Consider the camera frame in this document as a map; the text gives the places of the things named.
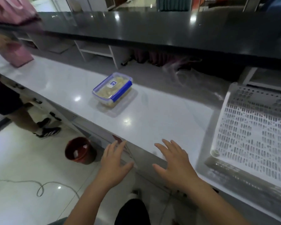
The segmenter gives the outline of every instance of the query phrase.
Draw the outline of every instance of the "red bucket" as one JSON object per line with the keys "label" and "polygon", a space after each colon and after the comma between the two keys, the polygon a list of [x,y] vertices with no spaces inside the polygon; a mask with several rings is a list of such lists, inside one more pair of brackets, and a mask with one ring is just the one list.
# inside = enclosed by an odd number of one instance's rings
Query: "red bucket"
{"label": "red bucket", "polygon": [[87,138],[77,137],[68,142],[65,156],[74,162],[90,164],[96,159],[97,151],[91,146]]}

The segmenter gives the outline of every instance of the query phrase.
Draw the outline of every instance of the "shoe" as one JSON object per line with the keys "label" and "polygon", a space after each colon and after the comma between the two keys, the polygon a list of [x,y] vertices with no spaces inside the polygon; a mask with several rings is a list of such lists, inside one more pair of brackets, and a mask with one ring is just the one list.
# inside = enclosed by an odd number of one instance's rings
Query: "shoe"
{"label": "shoe", "polygon": [[142,200],[141,189],[132,190],[132,192],[128,195],[127,200],[131,200],[131,199],[140,199],[140,200]]}
{"label": "shoe", "polygon": [[41,135],[38,135],[36,133],[34,133],[38,138],[41,138],[41,139],[45,139],[47,137],[50,137],[50,136],[54,136],[56,134],[58,134],[59,132],[61,131],[61,128],[60,127],[55,127],[55,128],[43,128],[43,132]]}
{"label": "shoe", "polygon": [[42,121],[39,121],[38,123],[37,123],[37,125],[39,126],[39,128],[44,128],[46,125],[48,125],[49,123],[50,123],[50,121],[51,121],[51,118],[45,118],[44,120],[42,120]]}

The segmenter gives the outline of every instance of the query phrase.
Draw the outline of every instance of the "blue and white sticker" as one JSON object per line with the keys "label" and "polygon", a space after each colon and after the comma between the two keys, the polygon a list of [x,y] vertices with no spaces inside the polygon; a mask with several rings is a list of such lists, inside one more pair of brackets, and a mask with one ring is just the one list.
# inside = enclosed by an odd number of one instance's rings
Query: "blue and white sticker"
{"label": "blue and white sticker", "polygon": [[112,88],[112,87],[115,86],[116,84],[117,84],[116,81],[112,81],[112,82],[110,82],[107,86],[108,86],[109,88]]}

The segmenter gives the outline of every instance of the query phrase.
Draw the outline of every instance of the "white plastic basket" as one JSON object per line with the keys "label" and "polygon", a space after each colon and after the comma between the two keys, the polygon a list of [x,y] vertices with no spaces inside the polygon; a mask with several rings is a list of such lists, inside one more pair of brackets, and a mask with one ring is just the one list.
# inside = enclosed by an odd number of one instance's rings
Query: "white plastic basket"
{"label": "white plastic basket", "polygon": [[208,166],[281,200],[281,94],[230,85]]}

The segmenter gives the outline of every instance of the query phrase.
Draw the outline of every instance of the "glossy black surface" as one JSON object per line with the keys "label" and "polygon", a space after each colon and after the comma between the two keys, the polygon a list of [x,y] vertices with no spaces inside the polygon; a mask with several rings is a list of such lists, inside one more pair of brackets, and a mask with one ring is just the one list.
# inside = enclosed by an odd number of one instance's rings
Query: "glossy black surface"
{"label": "glossy black surface", "polygon": [[41,12],[41,20],[0,29],[189,54],[281,69],[281,13]]}

